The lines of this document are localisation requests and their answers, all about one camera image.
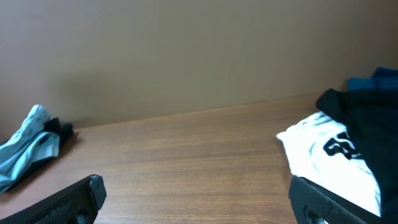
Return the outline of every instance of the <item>light blue cloth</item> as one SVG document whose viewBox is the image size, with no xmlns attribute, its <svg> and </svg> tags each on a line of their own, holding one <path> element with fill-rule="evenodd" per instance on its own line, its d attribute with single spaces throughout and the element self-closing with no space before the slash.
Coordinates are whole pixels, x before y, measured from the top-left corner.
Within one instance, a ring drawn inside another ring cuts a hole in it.
<svg viewBox="0 0 398 224">
<path fill-rule="evenodd" d="M 59 135 L 42 132 L 50 113 L 35 105 L 21 128 L 0 146 L 0 194 L 5 192 L 35 161 L 57 157 Z"/>
</svg>

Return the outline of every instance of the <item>wooden surface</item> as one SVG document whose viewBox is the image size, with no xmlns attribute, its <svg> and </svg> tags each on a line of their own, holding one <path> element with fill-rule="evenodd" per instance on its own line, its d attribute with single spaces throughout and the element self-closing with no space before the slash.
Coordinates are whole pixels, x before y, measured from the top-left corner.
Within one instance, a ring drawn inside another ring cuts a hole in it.
<svg viewBox="0 0 398 224">
<path fill-rule="evenodd" d="M 60 158 L 0 196 L 0 218 L 89 174 L 108 197 L 96 223 L 295 223 L 278 132 L 316 96 L 78 130 Z"/>
</svg>

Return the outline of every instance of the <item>cloth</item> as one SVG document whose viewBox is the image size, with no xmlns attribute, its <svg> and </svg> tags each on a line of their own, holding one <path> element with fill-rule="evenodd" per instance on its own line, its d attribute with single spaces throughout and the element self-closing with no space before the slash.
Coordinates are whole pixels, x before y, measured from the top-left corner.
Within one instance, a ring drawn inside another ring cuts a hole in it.
<svg viewBox="0 0 398 224">
<path fill-rule="evenodd" d="M 348 90 L 398 89 L 398 70 L 377 68 L 372 78 L 350 78 Z"/>
<path fill-rule="evenodd" d="M 41 132 L 50 113 L 35 105 L 21 128 L 0 146 L 0 194 L 6 191 L 35 161 L 58 156 L 59 136 Z"/>
<path fill-rule="evenodd" d="M 346 127 L 323 112 L 279 133 L 293 175 L 330 190 L 380 217 L 380 191 Z"/>
<path fill-rule="evenodd" d="M 398 220 L 398 90 L 327 90 L 317 108 L 347 128 L 381 192 L 381 217 Z"/>
<path fill-rule="evenodd" d="M 58 118 L 53 118 L 50 121 L 44 123 L 43 131 L 57 134 L 60 138 L 59 149 L 62 149 L 62 146 L 66 143 L 66 141 L 73 136 L 73 125 L 71 123 L 66 123 L 63 126 L 61 126 L 60 120 Z M 12 190 L 15 186 L 17 186 L 26 178 L 28 178 L 28 176 L 32 175 L 34 172 L 38 171 L 39 169 L 45 167 L 49 162 L 53 161 L 55 158 L 56 158 L 55 156 L 48 156 L 45 157 L 45 159 L 34 161 L 27 168 L 27 170 L 21 175 L 21 177 L 7 189 L 7 191 Z"/>
</svg>

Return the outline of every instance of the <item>beige wall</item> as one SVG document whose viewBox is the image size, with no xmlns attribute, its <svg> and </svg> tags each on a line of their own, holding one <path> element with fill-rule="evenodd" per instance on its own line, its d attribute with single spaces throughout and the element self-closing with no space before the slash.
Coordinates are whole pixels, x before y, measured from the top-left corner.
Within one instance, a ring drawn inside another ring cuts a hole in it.
<svg viewBox="0 0 398 224">
<path fill-rule="evenodd" d="M 340 87 L 398 66 L 396 2 L 0 0 L 0 136 Z"/>
</svg>

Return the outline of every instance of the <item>black cloth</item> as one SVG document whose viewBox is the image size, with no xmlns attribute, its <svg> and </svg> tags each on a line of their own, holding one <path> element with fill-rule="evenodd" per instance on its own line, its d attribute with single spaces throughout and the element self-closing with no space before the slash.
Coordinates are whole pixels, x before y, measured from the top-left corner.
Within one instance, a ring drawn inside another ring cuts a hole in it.
<svg viewBox="0 0 398 224">
<path fill-rule="evenodd" d="M 68 139 L 70 139 L 73 136 L 73 125 L 71 123 L 65 123 L 63 126 L 61 126 L 60 120 L 58 118 L 53 118 L 50 121 L 44 123 L 43 131 L 53 132 L 60 136 L 59 149 L 61 151 L 62 146 L 66 143 Z M 32 175 L 37 170 L 43 168 L 54 159 L 55 158 L 46 158 L 42 159 L 41 161 L 33 162 L 23 173 L 23 175 L 17 181 L 15 181 L 15 183 L 7 191 L 12 190 L 15 186 L 17 186 L 26 178 L 28 178 L 28 176 Z"/>
<path fill-rule="evenodd" d="M 330 89 L 317 108 L 347 127 L 379 184 L 383 221 L 398 223 L 398 90 Z"/>
</svg>

